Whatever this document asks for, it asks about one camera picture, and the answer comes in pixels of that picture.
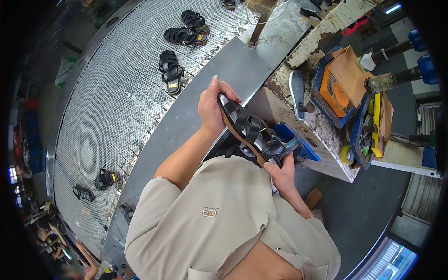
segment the hair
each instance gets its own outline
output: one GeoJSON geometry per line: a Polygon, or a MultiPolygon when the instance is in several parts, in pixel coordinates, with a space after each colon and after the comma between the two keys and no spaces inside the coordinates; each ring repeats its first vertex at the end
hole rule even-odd
{"type": "Polygon", "coordinates": [[[116,274],[116,272],[106,272],[103,273],[98,280],[112,280],[115,277],[117,277],[118,275],[116,274]]]}

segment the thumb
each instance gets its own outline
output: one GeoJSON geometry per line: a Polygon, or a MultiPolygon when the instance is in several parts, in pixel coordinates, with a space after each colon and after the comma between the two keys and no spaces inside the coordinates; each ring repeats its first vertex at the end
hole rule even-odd
{"type": "Polygon", "coordinates": [[[269,175],[271,175],[274,178],[278,177],[280,173],[280,167],[270,162],[265,162],[263,164],[263,168],[269,175]]]}
{"type": "Polygon", "coordinates": [[[213,75],[211,78],[210,85],[208,85],[207,88],[207,95],[216,95],[218,96],[218,93],[220,91],[220,83],[218,83],[218,76],[213,75]]]}

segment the orange block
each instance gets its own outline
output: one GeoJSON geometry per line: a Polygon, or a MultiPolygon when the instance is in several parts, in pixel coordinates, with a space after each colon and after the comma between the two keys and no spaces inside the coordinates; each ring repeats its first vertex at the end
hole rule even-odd
{"type": "Polygon", "coordinates": [[[325,66],[319,93],[333,109],[336,116],[342,118],[354,108],[354,105],[330,72],[330,69],[328,68],[330,65],[331,63],[325,66]]]}

